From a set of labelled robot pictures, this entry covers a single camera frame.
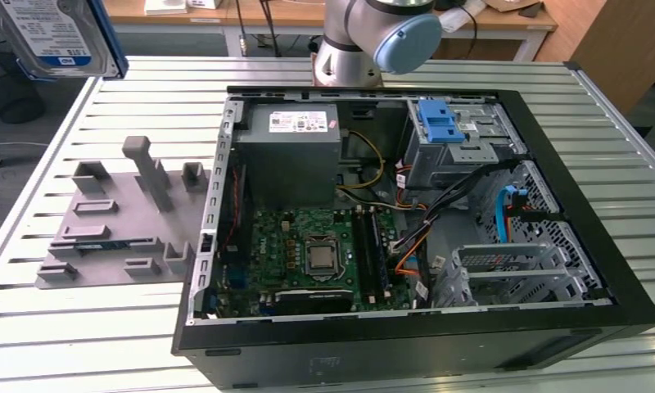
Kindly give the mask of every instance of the cable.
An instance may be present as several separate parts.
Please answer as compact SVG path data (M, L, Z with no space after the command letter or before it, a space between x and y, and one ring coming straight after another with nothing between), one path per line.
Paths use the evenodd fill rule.
M403 188L399 188L395 194L395 205L398 205L399 207L413 208L413 204L409 205L401 201L402 194L403 194ZM427 210L427 205L425 203L418 203L418 208L422 210Z
M507 239L509 242L513 242L513 217L507 217L506 219L506 227L507 227Z
M425 299L425 303L418 304L418 308L426 309L430 306L433 297L433 277L430 274L430 258L427 257L427 240L425 240L419 250L415 252L415 256L418 258L419 281L427 287L427 298Z
M473 48L477 46L478 42L478 21L477 18L473 16L471 12L461 5L457 4L457 7L459 7L466 14L471 17L473 20L473 40L471 40L471 46L469 47L469 53L466 54L465 60L467 60L471 57L473 53Z
M526 189L519 189L513 185L505 186L505 188L498 192L495 199L495 224L498 230L498 237L501 238L501 243L509 242L509 230L505 227L506 224L506 214L505 214L505 201L507 200L507 195L513 196L519 194L525 196L527 194Z
M350 191L347 191L347 190L340 190L340 191L346 194L346 197L348 197L354 202L356 202L359 204L383 206L383 207L387 207L389 209L394 209L394 210L410 210L410 208L394 206L394 205L390 205L389 203L366 201L362 198L359 198L356 195L354 195Z
M279 45L276 43L276 34L274 33L274 19L272 19L272 8L270 7L270 0L260 0L262 11L264 12L264 18L267 19L267 25L270 26L270 34L272 35L274 43L274 56L282 57L282 52L279 51Z
M473 190L475 185L478 184L478 180L486 176L487 174L503 170L513 169L521 162L519 158L513 158L505 161L498 162L497 164L487 164L475 169L467 176L459 179L447 189L443 191L442 195L435 199L427 211L425 211L423 215L423 224L415 229L411 233L403 236L395 243L397 247L403 246L409 243L411 239L414 239L427 227L435 222L439 218L438 212L445 209L457 202L466 194Z
M320 50L320 47L318 46L318 43L315 41L320 38L320 35L314 35L310 40L308 40L308 50L314 53L318 53Z
M266 43L264 42L264 39L262 39L260 37L258 37L258 34L251 34L250 35L258 42L258 47L272 47L272 44L271 43Z
M228 242L231 241L232 238L232 233L236 230L238 226L238 216L240 215L240 204L238 203L238 169L232 169L232 204L234 204L234 210L232 210L232 226L231 226L231 231L228 232L228 237L226 238L226 241L223 242L223 247L220 247L220 250L223 251L226 247L228 246Z
M300 35L296 36L296 39L294 40L294 43L291 44L291 46L288 47L288 49L286 50L286 53L291 52L291 50L294 49L294 47L296 46L296 43L298 43L298 40L302 38Z
M365 172L362 170L358 171L358 177L359 177L359 182L366 183ZM377 194L377 191L374 191L373 187L366 187L365 190L367 190L370 192L371 196L374 197L374 202L383 202L382 198L379 197L379 194Z
M36 143L36 142L0 142L0 146L12 146L12 145L29 145L29 146L44 146L44 147L48 147L48 143Z
M374 153L379 157L379 172L377 173L377 176L367 183L338 186L338 189L340 189L340 190L354 189L354 188L367 188L370 185L379 183L379 180L382 180L383 172L386 170L386 165L383 164L382 152L377 148L377 145L374 143L371 143L371 141L367 139L367 137L365 135L362 135L360 133L358 133L356 131L350 130L350 133L356 135L359 137L359 139L362 139L365 141L365 143L367 145L370 145L371 150L374 150Z
M419 245L423 244L425 239L430 235L431 230L427 231L427 233L418 239L410 250L407 251L406 255L403 258L401 258L401 262L395 265L395 273L397 274L418 274L418 272L409 270L409 269L402 269L403 264L406 263L407 258L413 255L415 250L418 249Z
M243 53L243 57L248 56L248 42L247 35L244 33L244 22L243 22L243 12L240 11L240 0L236 0L236 9L238 9L238 21L240 22L240 52Z

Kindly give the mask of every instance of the ram slot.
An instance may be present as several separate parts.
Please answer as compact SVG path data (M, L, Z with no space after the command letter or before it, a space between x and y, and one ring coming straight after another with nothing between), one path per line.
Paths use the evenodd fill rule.
M382 289L381 293L385 298L391 296L389 288L391 287L389 282L389 269L386 267L386 249L383 248L383 240L381 235L379 223L377 221L377 213L367 212L367 217L370 220L370 244L371 251L375 261L375 275L378 277L378 287Z
M374 255L370 252L371 242L370 239L370 220L366 217L369 212L354 210L352 211L352 240L355 256L358 257L358 271L359 271L359 291L362 292L362 299L365 303L375 304L377 302L377 288L381 282L377 275L377 261Z

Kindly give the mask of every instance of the motherboard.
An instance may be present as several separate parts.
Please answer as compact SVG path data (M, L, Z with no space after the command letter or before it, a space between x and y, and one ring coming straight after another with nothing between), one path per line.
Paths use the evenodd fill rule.
M219 312L234 317L410 308L393 280L390 210L258 210L250 263L230 265L232 291Z

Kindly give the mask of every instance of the desk leg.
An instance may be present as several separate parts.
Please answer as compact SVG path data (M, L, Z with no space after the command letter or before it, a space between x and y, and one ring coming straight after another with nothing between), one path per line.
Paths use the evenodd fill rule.
M547 33L546 30L527 30L526 40L522 42L517 55L514 55L514 61L534 61Z
M243 31L239 26L224 26L223 35L226 37L226 48L228 49L228 57L243 57L240 49L240 34Z

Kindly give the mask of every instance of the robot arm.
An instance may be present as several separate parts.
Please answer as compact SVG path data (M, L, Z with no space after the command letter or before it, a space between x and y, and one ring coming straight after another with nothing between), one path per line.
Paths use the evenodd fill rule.
M431 57L442 25L434 0L330 0L315 79L326 86L370 87L414 71Z

